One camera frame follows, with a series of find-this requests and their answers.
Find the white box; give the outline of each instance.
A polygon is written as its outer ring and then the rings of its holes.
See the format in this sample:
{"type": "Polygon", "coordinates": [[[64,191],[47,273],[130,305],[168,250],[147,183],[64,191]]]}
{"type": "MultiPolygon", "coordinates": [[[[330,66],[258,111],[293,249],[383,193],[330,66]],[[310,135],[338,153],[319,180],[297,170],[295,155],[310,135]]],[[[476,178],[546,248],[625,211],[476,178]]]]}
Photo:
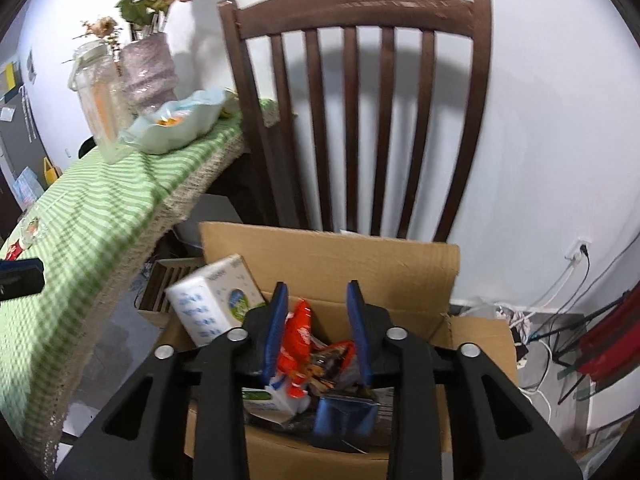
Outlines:
{"type": "Polygon", "coordinates": [[[245,410],[276,424],[289,422],[297,413],[302,413],[309,407],[311,399],[308,395],[289,397],[288,384],[289,379],[274,378],[263,390],[243,388],[242,403],[245,410]]]}
{"type": "Polygon", "coordinates": [[[167,288],[165,294],[197,346],[241,326],[247,311],[264,305],[239,254],[196,270],[167,288]]]}

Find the light blue bowl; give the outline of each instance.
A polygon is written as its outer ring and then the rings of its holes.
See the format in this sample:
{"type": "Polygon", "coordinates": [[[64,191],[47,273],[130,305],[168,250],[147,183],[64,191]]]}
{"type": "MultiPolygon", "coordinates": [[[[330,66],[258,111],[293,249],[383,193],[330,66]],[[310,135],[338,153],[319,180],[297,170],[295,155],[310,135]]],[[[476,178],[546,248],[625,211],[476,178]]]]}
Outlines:
{"type": "Polygon", "coordinates": [[[152,155],[179,150],[211,131],[232,93],[214,88],[198,90],[182,101],[169,101],[148,116],[138,117],[128,130],[118,134],[118,142],[152,155]],[[158,121],[181,116],[172,126],[158,121]]]}

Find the metal bolt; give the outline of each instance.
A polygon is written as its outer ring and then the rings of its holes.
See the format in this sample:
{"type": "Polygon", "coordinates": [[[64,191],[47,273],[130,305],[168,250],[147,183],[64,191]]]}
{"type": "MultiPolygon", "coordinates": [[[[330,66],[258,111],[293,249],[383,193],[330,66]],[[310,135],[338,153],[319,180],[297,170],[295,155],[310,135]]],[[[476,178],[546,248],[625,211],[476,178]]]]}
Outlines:
{"type": "Polygon", "coordinates": [[[156,348],[156,351],[154,352],[154,355],[158,359],[168,359],[173,354],[174,354],[174,347],[172,347],[171,345],[159,346],[158,348],[156,348]]]}
{"type": "Polygon", "coordinates": [[[480,347],[473,343],[464,343],[460,351],[464,357],[478,357],[480,355],[480,347]]]}
{"type": "Polygon", "coordinates": [[[242,341],[246,339],[249,333],[244,328],[235,328],[233,330],[229,330],[227,332],[226,337],[229,341],[242,341]]]}
{"type": "Polygon", "coordinates": [[[406,330],[399,326],[393,326],[389,330],[386,331],[386,336],[389,339],[393,339],[395,341],[400,341],[405,339],[407,336],[406,330]]]}

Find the green checkered tablecloth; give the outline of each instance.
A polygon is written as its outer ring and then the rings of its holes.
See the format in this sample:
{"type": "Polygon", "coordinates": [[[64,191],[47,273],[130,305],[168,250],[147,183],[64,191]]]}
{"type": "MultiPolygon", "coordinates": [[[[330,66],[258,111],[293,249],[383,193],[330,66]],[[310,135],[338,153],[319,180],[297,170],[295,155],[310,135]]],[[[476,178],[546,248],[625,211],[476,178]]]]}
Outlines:
{"type": "MultiPolygon", "coordinates": [[[[166,155],[136,152],[108,166],[94,149],[28,213],[44,234],[20,259],[43,261],[46,286],[0,305],[0,411],[45,472],[102,323],[162,234],[243,149],[239,115],[166,155]]],[[[1,257],[17,237],[16,229],[1,257]]]]}

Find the vase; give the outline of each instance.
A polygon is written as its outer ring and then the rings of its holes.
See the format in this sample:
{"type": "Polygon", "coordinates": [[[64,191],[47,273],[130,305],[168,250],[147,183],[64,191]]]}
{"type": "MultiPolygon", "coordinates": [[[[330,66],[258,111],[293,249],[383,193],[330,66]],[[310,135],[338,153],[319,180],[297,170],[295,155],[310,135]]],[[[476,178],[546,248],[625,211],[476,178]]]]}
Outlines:
{"type": "Polygon", "coordinates": [[[120,51],[122,89],[141,115],[149,115],[165,102],[177,100],[174,58],[164,32],[134,41],[120,51]]]}

